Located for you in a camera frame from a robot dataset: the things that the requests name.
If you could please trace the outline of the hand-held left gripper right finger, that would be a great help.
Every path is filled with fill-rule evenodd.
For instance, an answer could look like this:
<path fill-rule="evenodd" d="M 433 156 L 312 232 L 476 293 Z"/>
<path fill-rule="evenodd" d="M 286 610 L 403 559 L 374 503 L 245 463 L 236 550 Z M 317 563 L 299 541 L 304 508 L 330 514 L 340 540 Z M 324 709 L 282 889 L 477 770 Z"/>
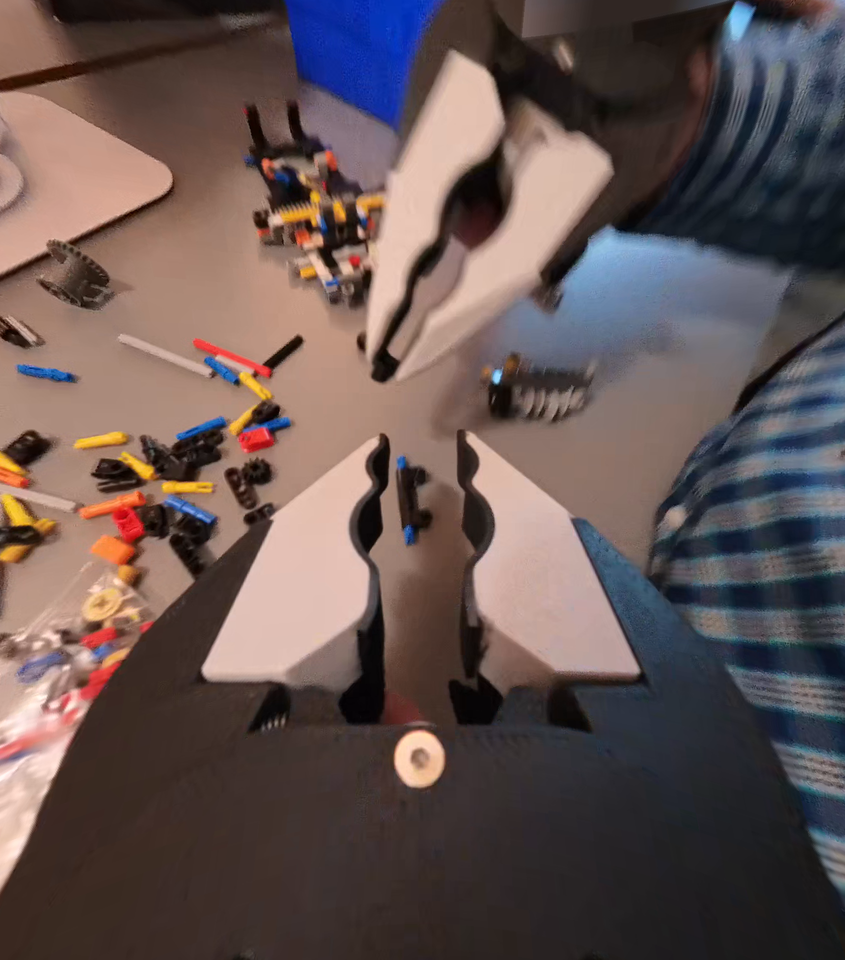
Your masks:
<path fill-rule="evenodd" d="M 477 434 L 456 434 L 465 563 L 461 725 L 488 725 L 520 690 L 548 702 L 575 685 L 630 684 L 641 666 L 571 512 Z"/>

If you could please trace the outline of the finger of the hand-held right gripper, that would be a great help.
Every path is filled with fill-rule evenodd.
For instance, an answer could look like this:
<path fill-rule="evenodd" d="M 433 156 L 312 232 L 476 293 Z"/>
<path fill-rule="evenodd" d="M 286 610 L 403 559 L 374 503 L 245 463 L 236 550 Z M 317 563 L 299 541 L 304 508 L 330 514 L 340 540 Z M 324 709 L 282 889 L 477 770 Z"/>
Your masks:
<path fill-rule="evenodd" d="M 475 329 L 464 317 L 477 258 L 453 231 L 463 187 L 496 178 L 503 133 L 491 72 L 447 52 L 386 185 L 366 314 L 373 381 L 416 376 Z"/>
<path fill-rule="evenodd" d="M 396 382 L 433 366 L 540 287 L 549 261 L 614 174 L 610 155 L 594 139 L 564 129 L 532 103 L 515 106 L 506 134 L 505 213 L 465 255 L 455 286 L 425 314 Z"/>

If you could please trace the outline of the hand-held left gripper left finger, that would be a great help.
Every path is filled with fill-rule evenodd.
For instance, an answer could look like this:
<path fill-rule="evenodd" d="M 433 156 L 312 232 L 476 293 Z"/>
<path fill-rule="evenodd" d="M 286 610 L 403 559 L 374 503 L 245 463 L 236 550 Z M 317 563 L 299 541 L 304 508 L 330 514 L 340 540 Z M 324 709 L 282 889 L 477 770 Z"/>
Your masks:
<path fill-rule="evenodd" d="M 385 699 L 380 571 L 390 474 L 385 434 L 365 441 L 278 509 L 201 666 L 210 683 L 268 683 L 335 695 L 375 723 Z"/>

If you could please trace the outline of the black lego beam blue pins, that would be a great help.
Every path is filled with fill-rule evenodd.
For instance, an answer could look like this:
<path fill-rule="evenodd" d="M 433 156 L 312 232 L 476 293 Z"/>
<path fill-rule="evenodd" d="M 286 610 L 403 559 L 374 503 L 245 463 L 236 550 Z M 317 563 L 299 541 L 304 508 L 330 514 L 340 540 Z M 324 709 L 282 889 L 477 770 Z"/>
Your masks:
<path fill-rule="evenodd" d="M 422 465 L 410 462 L 405 455 L 396 458 L 396 495 L 405 546 L 414 546 L 420 532 L 432 523 L 431 510 L 423 507 L 419 499 L 419 489 L 428 482 L 429 473 Z"/>

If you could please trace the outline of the person's right forearm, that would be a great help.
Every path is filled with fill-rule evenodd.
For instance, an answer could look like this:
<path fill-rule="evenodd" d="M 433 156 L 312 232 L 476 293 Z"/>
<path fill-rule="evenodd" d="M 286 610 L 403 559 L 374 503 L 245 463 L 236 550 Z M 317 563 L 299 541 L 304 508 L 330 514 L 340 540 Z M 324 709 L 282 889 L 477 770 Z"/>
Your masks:
<path fill-rule="evenodd" d="M 845 273 L 845 6 L 724 40 L 697 141 L 616 229 Z"/>

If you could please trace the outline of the partly built lego model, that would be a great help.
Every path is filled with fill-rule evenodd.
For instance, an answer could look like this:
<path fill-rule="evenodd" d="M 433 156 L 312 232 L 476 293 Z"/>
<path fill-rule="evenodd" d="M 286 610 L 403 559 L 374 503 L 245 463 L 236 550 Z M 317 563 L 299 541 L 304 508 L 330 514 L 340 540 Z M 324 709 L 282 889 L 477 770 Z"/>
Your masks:
<path fill-rule="evenodd" d="M 289 136 L 269 138 L 261 112 L 246 102 L 245 165 L 260 174 L 266 196 L 251 214 L 259 243 L 294 253 L 292 282 L 319 288 L 332 306 L 363 306 L 376 267 L 386 197 L 364 191 L 341 171 L 334 150 L 305 131 L 299 106 L 285 103 Z"/>

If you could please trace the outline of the pile of loose lego pieces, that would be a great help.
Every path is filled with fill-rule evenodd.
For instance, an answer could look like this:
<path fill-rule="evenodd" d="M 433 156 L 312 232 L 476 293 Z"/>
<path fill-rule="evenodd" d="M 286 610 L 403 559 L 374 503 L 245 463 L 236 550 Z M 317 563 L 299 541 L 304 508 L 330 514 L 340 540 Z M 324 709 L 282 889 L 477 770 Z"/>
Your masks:
<path fill-rule="evenodd" d="M 201 498 L 197 513 L 242 515 L 225 474 L 245 458 L 231 423 L 251 421 L 273 390 L 192 346 L 200 338 L 271 368 L 302 341 L 289 310 L 181 308 L 117 301 L 102 311 L 49 303 L 0 311 L 0 630 L 21 627 L 84 565 L 134 563 L 189 581 L 195 560 L 173 547 L 165 498 Z M 203 378 L 117 342 L 126 333 L 211 367 Z"/>

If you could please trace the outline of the red lego axle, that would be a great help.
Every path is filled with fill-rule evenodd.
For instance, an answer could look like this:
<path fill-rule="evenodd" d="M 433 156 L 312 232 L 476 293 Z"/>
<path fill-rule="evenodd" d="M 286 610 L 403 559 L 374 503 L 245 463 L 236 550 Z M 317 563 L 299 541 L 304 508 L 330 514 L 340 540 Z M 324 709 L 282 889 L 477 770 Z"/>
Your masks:
<path fill-rule="evenodd" d="M 194 350 L 201 352 L 203 355 L 214 358 L 220 364 L 237 373 L 246 373 L 257 378 L 265 379 L 272 377 L 272 369 L 270 366 L 252 361 L 248 357 L 237 354 L 204 339 L 194 338 L 191 343 Z"/>

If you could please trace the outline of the clear bag of lego parts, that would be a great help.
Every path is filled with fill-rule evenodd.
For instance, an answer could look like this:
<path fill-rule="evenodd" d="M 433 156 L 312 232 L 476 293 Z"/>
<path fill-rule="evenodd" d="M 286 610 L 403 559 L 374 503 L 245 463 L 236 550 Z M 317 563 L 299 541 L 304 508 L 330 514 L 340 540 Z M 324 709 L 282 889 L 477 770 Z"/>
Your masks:
<path fill-rule="evenodd" d="M 87 563 L 32 622 L 0 633 L 0 827 L 34 813 L 87 712 L 152 627 L 133 562 Z"/>

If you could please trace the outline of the blue plastic bin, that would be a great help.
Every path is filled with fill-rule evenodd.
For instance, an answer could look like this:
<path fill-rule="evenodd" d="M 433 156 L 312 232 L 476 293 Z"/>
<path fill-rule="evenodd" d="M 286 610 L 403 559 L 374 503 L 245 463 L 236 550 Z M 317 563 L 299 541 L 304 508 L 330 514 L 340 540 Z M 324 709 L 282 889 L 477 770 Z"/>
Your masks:
<path fill-rule="evenodd" d="M 396 129 L 440 1 L 286 1 L 302 81 Z"/>

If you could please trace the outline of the blue plaid shirt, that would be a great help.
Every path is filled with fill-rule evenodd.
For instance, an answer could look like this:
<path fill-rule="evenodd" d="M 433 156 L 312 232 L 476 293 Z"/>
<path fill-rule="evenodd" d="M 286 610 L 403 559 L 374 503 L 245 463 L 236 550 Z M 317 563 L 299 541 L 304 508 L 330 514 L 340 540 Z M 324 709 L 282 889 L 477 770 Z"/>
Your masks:
<path fill-rule="evenodd" d="M 845 901 L 845 316 L 689 455 L 650 577 L 754 707 Z"/>

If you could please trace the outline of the white stand base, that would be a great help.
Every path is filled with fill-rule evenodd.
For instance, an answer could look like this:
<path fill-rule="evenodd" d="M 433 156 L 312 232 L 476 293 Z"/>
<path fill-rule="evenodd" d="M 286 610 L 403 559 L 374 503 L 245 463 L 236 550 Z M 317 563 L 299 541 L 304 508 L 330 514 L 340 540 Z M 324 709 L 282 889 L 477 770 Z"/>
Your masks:
<path fill-rule="evenodd" d="M 0 279 L 158 202 L 169 168 L 42 97 L 0 94 Z"/>

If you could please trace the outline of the black gear wheel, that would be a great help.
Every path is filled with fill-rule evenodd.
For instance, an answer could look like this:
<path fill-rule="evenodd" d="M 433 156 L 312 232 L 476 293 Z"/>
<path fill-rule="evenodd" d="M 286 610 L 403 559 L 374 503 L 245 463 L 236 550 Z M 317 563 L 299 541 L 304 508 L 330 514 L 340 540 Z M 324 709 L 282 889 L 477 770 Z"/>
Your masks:
<path fill-rule="evenodd" d="M 46 252 L 52 263 L 36 283 L 50 296 L 69 306 L 98 310 L 116 295 L 109 273 L 77 246 L 50 239 Z"/>

